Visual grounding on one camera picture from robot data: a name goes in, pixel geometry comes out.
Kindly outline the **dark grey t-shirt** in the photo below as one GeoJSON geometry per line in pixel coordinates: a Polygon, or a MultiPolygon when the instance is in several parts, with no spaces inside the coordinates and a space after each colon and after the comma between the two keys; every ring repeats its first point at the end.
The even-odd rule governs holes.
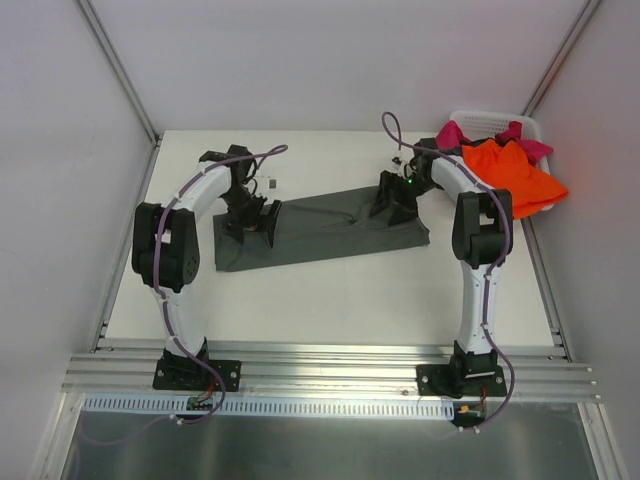
{"type": "Polygon", "coordinates": [[[391,226],[389,210],[369,215],[376,191],[370,186],[285,201],[272,246],[256,232],[238,243],[224,227],[224,217],[215,216],[215,268],[241,272],[429,245],[429,230],[420,220],[391,226]]]}

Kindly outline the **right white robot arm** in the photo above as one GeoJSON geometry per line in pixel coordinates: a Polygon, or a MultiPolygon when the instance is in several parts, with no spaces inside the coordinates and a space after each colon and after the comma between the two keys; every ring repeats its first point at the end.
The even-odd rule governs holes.
{"type": "Polygon", "coordinates": [[[420,366],[420,391],[460,399],[464,396],[504,397],[500,352],[493,338],[495,301],[501,268],[513,244],[512,196],[474,174],[464,160],[436,150],[432,139],[413,145],[413,157],[393,154],[379,177],[370,214],[390,213],[391,225],[418,216],[417,200],[443,190],[455,202],[452,251],[462,269],[460,328],[445,364],[420,366]]]}

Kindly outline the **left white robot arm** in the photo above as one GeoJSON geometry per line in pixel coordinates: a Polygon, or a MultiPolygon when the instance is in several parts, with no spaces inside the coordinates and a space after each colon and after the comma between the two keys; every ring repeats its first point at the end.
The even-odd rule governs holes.
{"type": "Polygon", "coordinates": [[[158,303],[167,336],[162,358],[188,388],[203,386],[210,375],[206,325],[192,293],[200,269],[198,223],[222,200],[227,207],[223,229],[232,240],[243,245],[248,233],[256,233],[272,248],[282,203],[269,202],[247,184],[266,159],[287,150],[278,145],[253,154],[233,144],[225,152],[207,151],[167,200],[136,207],[132,269],[158,303]]]}

